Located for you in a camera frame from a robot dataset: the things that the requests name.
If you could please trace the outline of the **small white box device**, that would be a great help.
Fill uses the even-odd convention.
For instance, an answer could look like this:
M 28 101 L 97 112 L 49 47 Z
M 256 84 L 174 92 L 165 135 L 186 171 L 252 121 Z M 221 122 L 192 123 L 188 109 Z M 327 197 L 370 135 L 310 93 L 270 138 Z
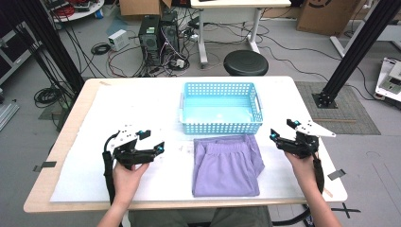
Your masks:
M 116 31 L 108 40 L 113 51 L 119 51 L 130 44 L 128 33 L 124 29 Z

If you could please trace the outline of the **white desk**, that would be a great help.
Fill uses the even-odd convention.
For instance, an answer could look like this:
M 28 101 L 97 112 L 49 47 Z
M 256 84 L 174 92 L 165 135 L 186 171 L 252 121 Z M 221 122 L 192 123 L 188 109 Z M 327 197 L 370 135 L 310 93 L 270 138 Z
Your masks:
M 191 7 L 199 11 L 199 37 L 197 39 L 200 67 L 208 64 L 204 40 L 204 24 L 234 24 L 252 22 L 251 34 L 246 40 L 251 50 L 259 53 L 255 38 L 262 11 L 265 8 L 286 8 L 289 0 L 190 0 Z

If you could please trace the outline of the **black tape cross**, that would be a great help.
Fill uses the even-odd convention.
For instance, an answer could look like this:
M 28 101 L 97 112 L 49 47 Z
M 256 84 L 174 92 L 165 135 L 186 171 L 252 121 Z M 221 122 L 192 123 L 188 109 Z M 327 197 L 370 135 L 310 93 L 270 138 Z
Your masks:
M 347 218 L 350 218 L 352 213 L 360 213 L 360 210 L 349 208 L 344 202 L 341 204 L 341 207 L 332 207 L 331 210 L 334 212 L 342 212 Z

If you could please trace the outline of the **purple pants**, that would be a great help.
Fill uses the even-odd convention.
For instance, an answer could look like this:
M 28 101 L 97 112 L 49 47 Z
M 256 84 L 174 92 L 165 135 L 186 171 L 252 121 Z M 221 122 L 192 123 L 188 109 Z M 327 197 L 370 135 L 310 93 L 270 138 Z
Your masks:
M 265 165 L 253 134 L 194 140 L 194 197 L 254 197 Z

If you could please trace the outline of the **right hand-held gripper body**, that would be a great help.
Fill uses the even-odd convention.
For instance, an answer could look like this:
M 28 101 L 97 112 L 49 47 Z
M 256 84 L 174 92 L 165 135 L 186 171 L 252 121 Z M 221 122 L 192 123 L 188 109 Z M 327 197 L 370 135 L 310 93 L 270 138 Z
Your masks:
M 295 130 L 295 138 L 287 139 L 280 135 L 279 140 L 276 141 L 276 147 L 291 154 L 295 154 L 303 159 L 314 155 L 319 150 L 319 139 L 321 137 L 336 136 L 334 132 L 315 123 L 313 120 L 307 120 L 306 122 L 300 123 L 301 126 Z

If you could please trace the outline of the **round black stool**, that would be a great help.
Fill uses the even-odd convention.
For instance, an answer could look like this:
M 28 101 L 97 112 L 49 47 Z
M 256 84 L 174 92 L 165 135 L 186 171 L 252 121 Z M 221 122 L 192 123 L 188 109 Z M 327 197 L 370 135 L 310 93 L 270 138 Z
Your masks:
M 223 66 L 230 76 L 264 76 L 269 63 L 264 56 L 251 50 L 236 50 L 229 53 Z

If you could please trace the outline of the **black metal post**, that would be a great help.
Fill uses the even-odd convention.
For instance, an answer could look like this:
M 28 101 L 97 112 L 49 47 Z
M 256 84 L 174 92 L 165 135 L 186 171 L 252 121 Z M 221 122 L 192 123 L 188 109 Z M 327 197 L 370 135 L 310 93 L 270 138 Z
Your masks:
M 59 67 L 66 81 L 75 94 L 79 94 L 84 80 L 71 59 L 61 38 L 53 27 L 53 20 L 49 17 L 41 0 L 13 0 L 15 9 L 18 9 L 31 28 L 32 32 L 46 47 L 47 52 Z
M 335 98 L 340 89 L 351 77 L 372 45 L 400 9 L 401 0 L 379 0 L 377 2 L 330 80 L 318 94 L 312 95 L 318 108 L 336 108 Z

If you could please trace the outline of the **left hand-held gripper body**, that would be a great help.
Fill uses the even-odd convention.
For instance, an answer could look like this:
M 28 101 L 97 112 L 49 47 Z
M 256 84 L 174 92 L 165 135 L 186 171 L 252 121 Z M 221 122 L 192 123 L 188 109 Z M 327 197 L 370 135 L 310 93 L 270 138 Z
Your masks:
M 138 131 L 132 125 L 125 125 L 111 140 L 113 158 L 126 169 L 132 166 L 153 162 L 158 156 L 153 153 L 153 148 L 137 149 L 136 144 L 141 141 L 135 135 Z

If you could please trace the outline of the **light blue plastic basket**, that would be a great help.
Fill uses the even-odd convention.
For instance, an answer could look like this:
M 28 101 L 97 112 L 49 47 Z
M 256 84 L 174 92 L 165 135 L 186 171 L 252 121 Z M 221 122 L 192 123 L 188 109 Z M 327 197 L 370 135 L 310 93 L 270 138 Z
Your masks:
M 185 134 L 256 134 L 263 124 L 252 82 L 187 82 L 180 110 Z

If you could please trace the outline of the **round white table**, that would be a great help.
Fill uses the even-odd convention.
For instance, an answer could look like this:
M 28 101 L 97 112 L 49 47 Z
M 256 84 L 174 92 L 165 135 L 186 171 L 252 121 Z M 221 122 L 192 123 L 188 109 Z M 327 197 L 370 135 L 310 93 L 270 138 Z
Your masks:
M 43 3 L 53 20 L 61 23 L 95 16 L 105 0 L 43 0 Z

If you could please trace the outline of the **white flat machine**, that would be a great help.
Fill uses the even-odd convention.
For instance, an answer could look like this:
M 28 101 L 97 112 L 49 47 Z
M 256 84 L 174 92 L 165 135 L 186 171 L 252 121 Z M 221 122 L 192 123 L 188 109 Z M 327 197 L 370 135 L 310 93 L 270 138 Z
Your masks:
M 401 102 L 401 61 L 384 58 L 375 87 L 375 98 L 390 98 Z

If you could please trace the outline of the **person's left hand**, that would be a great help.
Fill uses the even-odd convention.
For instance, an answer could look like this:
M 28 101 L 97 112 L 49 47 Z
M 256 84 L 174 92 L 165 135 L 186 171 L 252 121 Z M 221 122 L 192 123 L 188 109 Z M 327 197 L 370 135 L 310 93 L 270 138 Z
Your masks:
M 127 209 L 139 187 L 144 173 L 148 170 L 149 164 L 141 164 L 139 167 L 132 166 L 131 170 L 126 169 L 117 163 L 113 169 L 113 183 L 115 196 L 113 205 Z

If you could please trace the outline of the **person's right hand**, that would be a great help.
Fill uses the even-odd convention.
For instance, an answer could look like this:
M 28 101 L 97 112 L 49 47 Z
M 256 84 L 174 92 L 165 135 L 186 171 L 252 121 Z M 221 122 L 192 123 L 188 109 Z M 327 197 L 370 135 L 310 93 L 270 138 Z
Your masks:
M 291 163 L 294 175 L 301 187 L 306 187 L 316 182 L 313 158 L 311 156 L 301 159 L 289 152 L 285 152 L 285 155 Z

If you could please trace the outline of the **large cardboard box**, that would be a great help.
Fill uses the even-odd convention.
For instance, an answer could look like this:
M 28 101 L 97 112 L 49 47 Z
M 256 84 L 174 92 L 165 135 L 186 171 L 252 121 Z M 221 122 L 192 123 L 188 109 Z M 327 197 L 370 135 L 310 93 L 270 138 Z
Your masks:
M 296 29 L 326 36 L 339 36 L 361 0 L 305 0 Z

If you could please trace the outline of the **small cardboard box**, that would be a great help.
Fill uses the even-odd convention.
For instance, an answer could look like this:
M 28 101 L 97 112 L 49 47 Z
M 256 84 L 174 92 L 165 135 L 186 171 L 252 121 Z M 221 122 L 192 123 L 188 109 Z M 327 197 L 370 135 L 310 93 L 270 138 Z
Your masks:
M 120 11 L 124 16 L 161 14 L 170 8 L 172 0 L 119 0 Z

